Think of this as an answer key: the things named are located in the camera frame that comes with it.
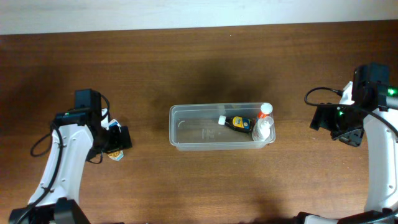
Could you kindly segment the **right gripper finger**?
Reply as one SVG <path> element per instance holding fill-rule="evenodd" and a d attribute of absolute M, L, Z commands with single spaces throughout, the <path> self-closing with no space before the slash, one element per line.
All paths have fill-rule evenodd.
<path fill-rule="evenodd" d="M 338 140 L 349 146 L 359 147 L 362 143 L 364 129 L 355 129 L 348 131 L 338 137 Z"/>
<path fill-rule="evenodd" d="M 321 104 L 317 106 L 315 114 L 313 115 L 310 128 L 318 131 L 320 128 L 331 131 L 332 122 L 332 108 L 327 107 L 328 104 Z"/>

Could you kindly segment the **small gold-cap bottle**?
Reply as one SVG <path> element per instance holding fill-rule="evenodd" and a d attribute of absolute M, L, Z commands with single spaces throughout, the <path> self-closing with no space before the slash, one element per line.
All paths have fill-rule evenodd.
<path fill-rule="evenodd" d="M 114 161 L 120 161 L 124 157 L 123 150 L 112 152 L 108 154 L 108 157 Z"/>

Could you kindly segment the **white Panadol box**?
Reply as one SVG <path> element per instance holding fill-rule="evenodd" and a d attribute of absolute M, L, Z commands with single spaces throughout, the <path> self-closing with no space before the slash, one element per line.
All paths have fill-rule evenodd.
<path fill-rule="evenodd" d="M 111 129 L 112 127 L 118 127 L 118 129 L 121 129 L 121 125 L 119 124 L 119 122 L 116 119 L 112 119 L 109 123 L 108 123 L 108 129 Z"/>

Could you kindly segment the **orange tube white cap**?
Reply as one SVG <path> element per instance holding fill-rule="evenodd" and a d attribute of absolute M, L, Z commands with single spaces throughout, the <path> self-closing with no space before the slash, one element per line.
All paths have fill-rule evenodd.
<path fill-rule="evenodd" d="M 270 103 L 263 103 L 260 107 L 256 119 L 262 119 L 267 116 L 270 116 L 272 111 L 273 111 L 273 106 Z"/>

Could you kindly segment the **white squeeze bottle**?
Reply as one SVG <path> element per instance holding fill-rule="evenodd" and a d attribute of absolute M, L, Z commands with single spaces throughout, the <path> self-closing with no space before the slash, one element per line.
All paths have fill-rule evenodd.
<path fill-rule="evenodd" d="M 271 127 L 274 124 L 273 118 L 266 116 L 265 118 L 260 118 L 253 127 L 252 138 L 254 141 L 263 142 L 271 134 Z"/>

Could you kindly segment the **dark bottle white cap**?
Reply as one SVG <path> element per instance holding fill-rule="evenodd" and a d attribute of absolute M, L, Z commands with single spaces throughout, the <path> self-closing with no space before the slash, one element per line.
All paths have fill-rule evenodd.
<path fill-rule="evenodd" d="M 223 116 L 218 119 L 218 124 L 226 126 L 233 131 L 240 133 L 251 133 L 254 127 L 254 121 L 242 116 Z"/>

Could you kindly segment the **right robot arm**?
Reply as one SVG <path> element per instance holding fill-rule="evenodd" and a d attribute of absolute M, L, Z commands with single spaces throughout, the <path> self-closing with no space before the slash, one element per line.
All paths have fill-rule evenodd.
<path fill-rule="evenodd" d="M 332 140 L 358 147 L 368 142 L 369 187 L 364 211 L 334 219 L 300 212 L 294 223 L 397 223 L 397 87 L 387 65 L 369 63 L 354 70 L 353 81 L 333 90 L 339 103 L 316 103 L 310 127 Z"/>

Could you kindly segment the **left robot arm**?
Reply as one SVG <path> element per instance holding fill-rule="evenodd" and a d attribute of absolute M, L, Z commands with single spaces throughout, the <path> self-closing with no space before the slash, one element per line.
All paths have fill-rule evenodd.
<path fill-rule="evenodd" d="M 85 163 L 132 147 L 127 126 L 110 119 L 103 101 L 107 98 L 98 91 L 77 90 L 74 107 L 55 115 L 43 176 L 27 206 L 11 212 L 9 223 L 89 222 L 79 206 Z"/>

